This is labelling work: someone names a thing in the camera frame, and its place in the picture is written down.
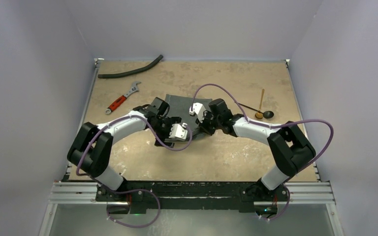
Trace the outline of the grey cloth napkin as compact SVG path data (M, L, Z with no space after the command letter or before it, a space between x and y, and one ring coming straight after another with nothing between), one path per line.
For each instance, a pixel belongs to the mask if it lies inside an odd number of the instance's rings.
M193 104L192 97L166 94L164 101L170 106L167 117L180 117L182 119L181 122L186 123L190 127L193 141L206 138L207 135L201 132L196 124L197 117L189 115L189 108Z

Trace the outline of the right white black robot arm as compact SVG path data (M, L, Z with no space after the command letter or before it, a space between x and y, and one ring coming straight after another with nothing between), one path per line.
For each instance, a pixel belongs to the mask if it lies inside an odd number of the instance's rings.
M288 122L282 128L270 124L253 123L242 114L232 114L222 99L209 103L209 109L201 103L194 103L189 114L196 117L199 130L212 136L216 130L237 138L247 138L267 145L275 165L256 183L243 189L245 196L268 200L289 178L301 171L315 156L316 151L304 133Z

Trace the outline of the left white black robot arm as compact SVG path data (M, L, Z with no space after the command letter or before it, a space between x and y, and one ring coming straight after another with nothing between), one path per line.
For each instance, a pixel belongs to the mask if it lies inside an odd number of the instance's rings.
M109 165L113 144L139 131L150 129L156 138L156 146L172 148L167 143L175 124L181 117L170 117L170 106L156 97L152 103L137 106L128 114L102 124L86 122L80 127L68 153L67 160L108 188L108 195L114 201L123 200L128 192L127 180Z

